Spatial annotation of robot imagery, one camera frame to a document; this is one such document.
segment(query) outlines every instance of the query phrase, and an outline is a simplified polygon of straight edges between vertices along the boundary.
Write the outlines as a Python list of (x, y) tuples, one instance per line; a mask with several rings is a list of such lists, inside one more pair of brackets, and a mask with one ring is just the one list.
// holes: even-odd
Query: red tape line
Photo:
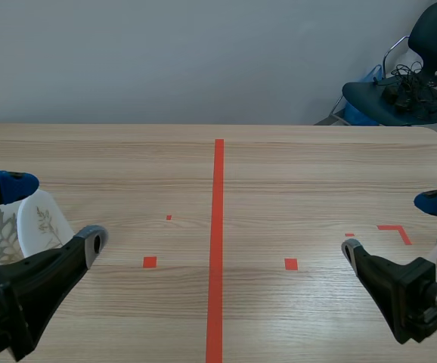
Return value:
[(400, 225), (378, 225), (378, 229), (381, 231), (397, 231), (400, 234), (401, 239), (404, 244), (411, 246), (412, 242), (410, 238), (407, 236), (407, 232), (405, 232), (404, 228)]
[(210, 231), (209, 308), (206, 318), (206, 363), (222, 363), (222, 276), (224, 234), (224, 140), (215, 140)]

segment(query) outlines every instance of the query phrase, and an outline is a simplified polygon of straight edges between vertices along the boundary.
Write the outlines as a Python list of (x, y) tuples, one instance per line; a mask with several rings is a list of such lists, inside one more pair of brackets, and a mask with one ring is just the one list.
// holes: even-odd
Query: chair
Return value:
[[(437, 3), (435, 3), (423, 12), (411, 34), (401, 38), (386, 52), (383, 58), (383, 79), (378, 81), (377, 85), (374, 82), (346, 83), (342, 88), (342, 95), (357, 110), (385, 126), (412, 126), (437, 123), (437, 116), (420, 118), (419, 114), (415, 112), (399, 113), (394, 105), (388, 104), (381, 97), (386, 85), (400, 83), (400, 80), (396, 77), (385, 78), (385, 62), (389, 53), (405, 39), (408, 39), (408, 46), (422, 57), (423, 68), (417, 75), (425, 83), (437, 80)], [(425, 98), (428, 97), (437, 97), (437, 90), (430, 89), (429, 95), (425, 95)], [(334, 110), (341, 99), (336, 102), (335, 107), (331, 111), (331, 116), (334, 116)]]

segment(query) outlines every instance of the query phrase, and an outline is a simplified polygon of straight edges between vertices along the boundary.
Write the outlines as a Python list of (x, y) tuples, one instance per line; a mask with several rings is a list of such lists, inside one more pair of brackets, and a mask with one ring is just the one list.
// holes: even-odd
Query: white wall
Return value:
[(433, 0), (0, 0), (0, 122), (312, 124)]

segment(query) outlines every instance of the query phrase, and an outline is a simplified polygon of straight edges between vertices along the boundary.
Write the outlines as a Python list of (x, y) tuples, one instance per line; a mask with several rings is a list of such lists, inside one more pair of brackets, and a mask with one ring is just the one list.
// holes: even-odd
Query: black cable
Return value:
[[(412, 70), (415, 64), (419, 64), (420, 69)], [(433, 114), (437, 116), (437, 74), (433, 78), (427, 78), (423, 76), (422, 70), (419, 61), (414, 62), (411, 67), (399, 64), (392, 71), (395, 81), (381, 86), (398, 84), (398, 93), (404, 92), (412, 100), (409, 112), (417, 112), (417, 118), (426, 119)]]

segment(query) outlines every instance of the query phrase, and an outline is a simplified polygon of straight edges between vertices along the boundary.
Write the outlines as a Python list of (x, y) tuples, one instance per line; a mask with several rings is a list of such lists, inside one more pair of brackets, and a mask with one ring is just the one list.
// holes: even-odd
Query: wooden table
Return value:
[(0, 124), (0, 169), (36, 174), (75, 231), (110, 232), (25, 361), (437, 362), (437, 333), (397, 344), (340, 250), (346, 233), (400, 263), (434, 247), (413, 205), (437, 188), (428, 129)]

